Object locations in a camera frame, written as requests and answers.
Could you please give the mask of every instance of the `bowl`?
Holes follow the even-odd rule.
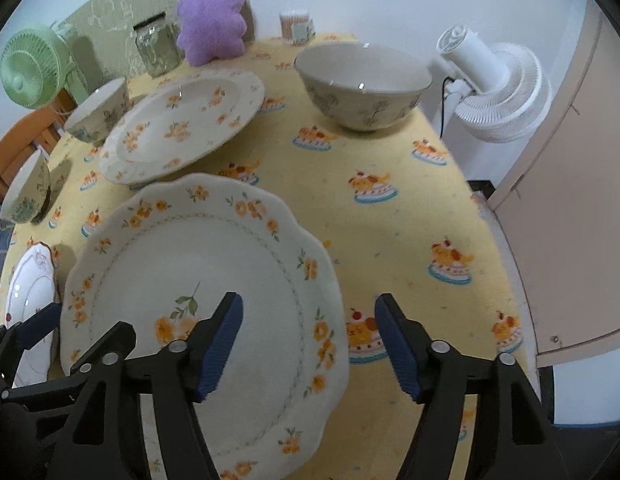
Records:
[[[50,201],[50,170],[41,150],[30,155],[8,187],[0,218],[25,224],[45,212]]]
[[[341,126],[368,132],[406,117],[432,83],[417,58],[370,43],[308,48],[295,60],[312,103]]]
[[[63,127],[83,142],[101,142],[130,106],[125,77],[113,79],[94,91],[72,112]]]

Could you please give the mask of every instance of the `metal bolt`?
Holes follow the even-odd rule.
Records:
[[[504,352],[503,354],[499,354],[499,361],[501,361],[504,365],[512,366],[517,362],[514,355],[508,354]]]
[[[104,365],[113,365],[117,361],[118,354],[116,352],[108,352],[103,356],[103,359],[101,359],[101,362],[103,362]]]
[[[187,348],[187,343],[183,339],[176,339],[170,343],[168,350],[174,354],[179,354]]]
[[[441,339],[432,342],[432,349],[437,354],[447,354],[450,352],[450,345]]]

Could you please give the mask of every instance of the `door frame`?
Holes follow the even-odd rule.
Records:
[[[536,129],[530,141],[525,146],[519,158],[510,168],[494,193],[487,200],[488,206],[493,211],[506,200],[506,197],[516,189],[517,185],[530,170],[535,160],[544,150],[559,124],[564,120],[572,101],[574,100],[581,83],[590,67],[590,62],[594,56],[594,49],[599,41],[601,25],[603,23],[603,12],[594,0],[588,0],[586,12],[583,17],[583,27],[577,42],[577,47],[565,73],[564,80],[559,86],[548,115]]]

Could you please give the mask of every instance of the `beige door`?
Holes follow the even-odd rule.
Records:
[[[496,214],[526,290],[539,363],[618,348],[620,40],[607,21],[572,107]]]

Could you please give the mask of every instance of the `yellow tablecloth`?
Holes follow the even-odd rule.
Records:
[[[298,53],[272,40],[251,44],[239,59],[216,61],[255,72],[266,87],[264,106],[231,142],[166,180],[194,171],[245,176],[282,197],[299,223],[323,241],[349,327],[359,329],[351,330],[351,357],[370,362],[351,365],[349,387],[321,447],[291,478],[392,479],[421,408],[401,392],[389,360],[373,360],[379,350],[367,351],[366,320],[373,316],[375,297],[391,292],[433,338],[485,358],[520,344],[516,303],[463,175],[419,109],[374,134],[343,130],[312,106],[293,70]],[[130,81],[130,94],[149,94],[161,81],[194,70],[183,63],[162,80],[140,76]],[[62,291],[86,245],[88,230],[82,227],[103,222],[134,194],[98,174],[96,154],[96,148],[72,137],[52,153],[51,206],[39,224],[14,230],[1,277],[0,323],[10,273],[26,247],[37,241],[52,247]],[[520,351],[517,357],[524,360]],[[468,435],[473,402],[464,415]],[[465,431],[459,439],[452,477],[458,479],[470,449]]]

